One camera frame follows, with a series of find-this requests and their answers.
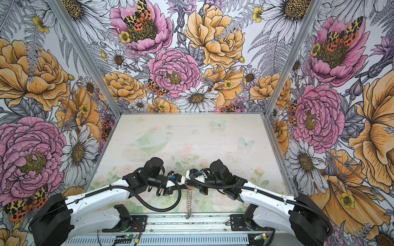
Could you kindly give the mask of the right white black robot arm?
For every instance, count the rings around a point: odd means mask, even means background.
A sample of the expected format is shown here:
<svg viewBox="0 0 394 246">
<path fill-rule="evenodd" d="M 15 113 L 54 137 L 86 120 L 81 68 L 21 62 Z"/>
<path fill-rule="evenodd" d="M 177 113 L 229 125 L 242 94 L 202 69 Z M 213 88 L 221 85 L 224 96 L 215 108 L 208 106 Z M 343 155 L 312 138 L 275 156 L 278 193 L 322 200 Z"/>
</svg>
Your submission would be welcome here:
<svg viewBox="0 0 394 246">
<path fill-rule="evenodd" d="M 220 190 L 229 199 L 248 205 L 244 213 L 246 226 L 272 228 L 295 236 L 305 246 L 322 246 L 333 234 L 333 226 L 325 213 L 304 194 L 282 195 L 232 174 L 221 160 L 209 168 L 186 172 L 185 183 L 207 194 Z"/>
</svg>

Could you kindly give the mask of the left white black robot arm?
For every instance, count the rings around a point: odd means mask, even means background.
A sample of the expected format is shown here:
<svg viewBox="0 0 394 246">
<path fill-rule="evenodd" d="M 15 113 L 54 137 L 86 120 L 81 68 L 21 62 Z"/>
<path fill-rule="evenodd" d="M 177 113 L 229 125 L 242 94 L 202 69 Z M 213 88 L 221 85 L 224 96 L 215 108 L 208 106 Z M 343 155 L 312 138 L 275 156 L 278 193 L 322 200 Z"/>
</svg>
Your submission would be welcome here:
<svg viewBox="0 0 394 246">
<path fill-rule="evenodd" d="M 153 157 L 143 167 L 102 188 L 68 197 L 62 194 L 50 197 L 30 221 L 29 231 L 37 246 L 60 246 L 74 236 L 94 230 L 128 230 L 131 216 L 124 206 L 116 205 L 102 212 L 99 209 L 134 197 L 154 212 L 168 212 L 179 204 L 185 187 L 185 176 L 172 171 L 166 174 L 163 161 Z M 168 208 L 153 207 L 140 196 L 152 188 L 156 188 L 157 196 L 177 191 L 178 197 Z"/>
</svg>

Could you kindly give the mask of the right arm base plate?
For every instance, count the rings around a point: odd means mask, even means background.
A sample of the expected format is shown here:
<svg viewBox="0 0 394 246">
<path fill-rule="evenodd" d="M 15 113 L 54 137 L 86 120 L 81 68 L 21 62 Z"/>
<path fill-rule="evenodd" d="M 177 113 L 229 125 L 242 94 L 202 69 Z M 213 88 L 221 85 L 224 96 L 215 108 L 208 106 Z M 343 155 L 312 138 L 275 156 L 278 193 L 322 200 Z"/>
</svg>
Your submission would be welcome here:
<svg viewBox="0 0 394 246">
<path fill-rule="evenodd" d="M 251 219 L 245 220 L 243 214 L 231 214 L 229 226 L 232 231 L 264 231 L 266 228 L 258 226 Z"/>
</svg>

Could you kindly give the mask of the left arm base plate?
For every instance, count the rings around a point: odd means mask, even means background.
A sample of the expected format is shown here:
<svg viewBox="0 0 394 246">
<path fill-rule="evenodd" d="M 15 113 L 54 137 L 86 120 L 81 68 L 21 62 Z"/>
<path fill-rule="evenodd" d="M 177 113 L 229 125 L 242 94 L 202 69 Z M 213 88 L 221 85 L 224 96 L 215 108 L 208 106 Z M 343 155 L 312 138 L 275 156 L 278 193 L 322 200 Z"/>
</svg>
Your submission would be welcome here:
<svg viewBox="0 0 394 246">
<path fill-rule="evenodd" d="M 146 215 L 131 215 L 130 218 L 121 219 L 118 224 L 110 229 L 102 229 L 104 233 L 115 233 L 115 232 L 145 232 L 147 225 Z"/>
</svg>

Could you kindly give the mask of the silver metal keyring plate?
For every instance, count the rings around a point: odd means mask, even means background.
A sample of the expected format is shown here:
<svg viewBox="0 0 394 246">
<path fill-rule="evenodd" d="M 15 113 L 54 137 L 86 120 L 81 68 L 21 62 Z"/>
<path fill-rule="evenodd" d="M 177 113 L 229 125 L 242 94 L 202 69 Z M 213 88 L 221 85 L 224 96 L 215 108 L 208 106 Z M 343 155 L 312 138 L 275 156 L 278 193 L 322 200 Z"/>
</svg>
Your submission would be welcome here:
<svg viewBox="0 0 394 246">
<path fill-rule="evenodd" d="M 192 187 L 187 185 L 187 199 L 186 199 L 186 219 L 190 219 L 192 214 Z"/>
</svg>

